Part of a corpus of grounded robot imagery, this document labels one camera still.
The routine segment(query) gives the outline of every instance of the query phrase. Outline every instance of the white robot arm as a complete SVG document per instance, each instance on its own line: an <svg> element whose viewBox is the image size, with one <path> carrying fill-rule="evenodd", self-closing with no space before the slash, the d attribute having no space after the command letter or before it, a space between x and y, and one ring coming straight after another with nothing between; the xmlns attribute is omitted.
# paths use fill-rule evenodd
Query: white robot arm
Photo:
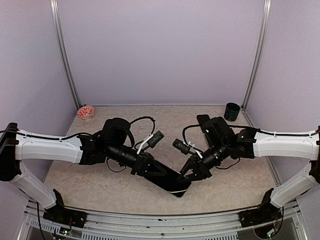
<svg viewBox="0 0 320 240"><path fill-rule="evenodd" d="M316 179L317 176L312 174L312 169L316 170L315 163L319 155L319 135L314 133L315 131L294 133L297 136L284 136L292 135L288 132L269 132L269 134L257 132L255 134L256 142L253 143L255 157L282 156L311 160L291 179L272 190L270 203L276 208L283 207L297 196L320 184Z"/></svg>
<svg viewBox="0 0 320 240"><path fill-rule="evenodd" d="M227 158L249 158L266 156L283 156L309 159L310 162L291 179L280 186L270 189L263 197L258 209L239 213L243 227L266 223L281 217L280 208L294 198L304 194L320 184L320 127L310 132L269 132L248 126L228 125L222 117L209 118L208 115L197 116L209 149L193 154L180 171L178 181L191 182L204 180L212 176L210 169L220 166ZM233 128L243 128L235 134ZM173 146L182 153L190 153L192 146L176 139Z"/></svg>
<svg viewBox="0 0 320 240"><path fill-rule="evenodd" d="M142 177L165 176L163 165L141 150L137 152L130 131L131 124L122 118L106 120L101 131L95 134L77 133L72 136L51 136L19 130L9 123L0 139L0 181L17 186L44 209L43 217L53 222L84 227L86 213L67 209L60 193L46 187L23 163L25 159L59 160L79 165L105 163L106 158L121 166L132 168L131 174ZM131 147L125 146L129 137ZM162 138L158 131L147 142L153 148Z"/></svg>

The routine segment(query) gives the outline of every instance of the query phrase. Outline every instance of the purple wall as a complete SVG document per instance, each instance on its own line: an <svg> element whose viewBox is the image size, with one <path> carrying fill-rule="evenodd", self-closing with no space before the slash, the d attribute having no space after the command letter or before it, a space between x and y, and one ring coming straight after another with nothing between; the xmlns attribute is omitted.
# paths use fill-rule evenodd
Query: purple wall
<svg viewBox="0 0 320 240"><path fill-rule="evenodd" d="M76 110L60 59L50 1L2 0L0 7L0 130L64 135ZM45 179L50 161L26 161ZM13 240L28 198L0 182L0 239Z"/></svg>
<svg viewBox="0 0 320 240"><path fill-rule="evenodd" d="M82 103L240 104L263 6L263 0L59 1Z"/></svg>
<svg viewBox="0 0 320 240"><path fill-rule="evenodd" d="M320 125L320 1L273 0L248 113L270 131L309 131ZM305 159L273 157L282 181ZM298 197L311 240L319 239L320 187Z"/></svg>

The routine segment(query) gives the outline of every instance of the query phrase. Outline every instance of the black mug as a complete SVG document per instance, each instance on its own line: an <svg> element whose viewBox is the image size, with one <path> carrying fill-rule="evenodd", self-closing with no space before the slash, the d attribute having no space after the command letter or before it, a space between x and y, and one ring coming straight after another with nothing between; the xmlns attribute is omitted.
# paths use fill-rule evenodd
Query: black mug
<svg viewBox="0 0 320 240"><path fill-rule="evenodd" d="M234 122L240 112L240 106L236 103L229 102L225 107L224 118L229 122Z"/></svg>

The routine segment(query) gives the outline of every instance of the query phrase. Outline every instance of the enclosure floor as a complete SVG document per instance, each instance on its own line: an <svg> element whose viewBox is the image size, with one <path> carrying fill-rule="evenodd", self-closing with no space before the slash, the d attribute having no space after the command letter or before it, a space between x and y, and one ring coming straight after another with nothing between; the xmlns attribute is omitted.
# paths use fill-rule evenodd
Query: enclosure floor
<svg viewBox="0 0 320 240"><path fill-rule="evenodd" d="M120 117L129 122L141 116L156 120L156 131L164 139L153 149L148 149L156 159L180 171L188 156L172 147L173 141L182 139L182 129L197 124L198 114L211 118L223 116L222 106L113 106L96 107L94 117L84 121L76 117L68 135L77 132L95 133L109 118ZM247 125L239 115L232 124ZM151 131L151 121L144 119L132 125L136 142ZM200 128L188 129L186 138L198 148L206 150L207 144ZM227 167L235 161L228 158ZM109 165L119 170L112 160ZM83 166L54 161L45 184L57 189L70 207L127 214L172 215L198 214L250 207L261 202L264 193L273 188L274 181L265 158L242 159L228 170L212 169L212 177L193 182L182 198L177 198L140 176L130 174L131 169L111 172L106 164Z"/></svg>

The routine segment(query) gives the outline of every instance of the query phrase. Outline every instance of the small bowl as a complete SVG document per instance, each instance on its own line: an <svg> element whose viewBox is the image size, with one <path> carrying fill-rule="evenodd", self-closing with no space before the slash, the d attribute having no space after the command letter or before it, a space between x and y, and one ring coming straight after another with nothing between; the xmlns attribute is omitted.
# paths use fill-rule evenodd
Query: small bowl
<svg viewBox="0 0 320 240"><path fill-rule="evenodd" d="M95 108L91 105L82 106L76 113L82 120L89 120L93 117Z"/></svg>

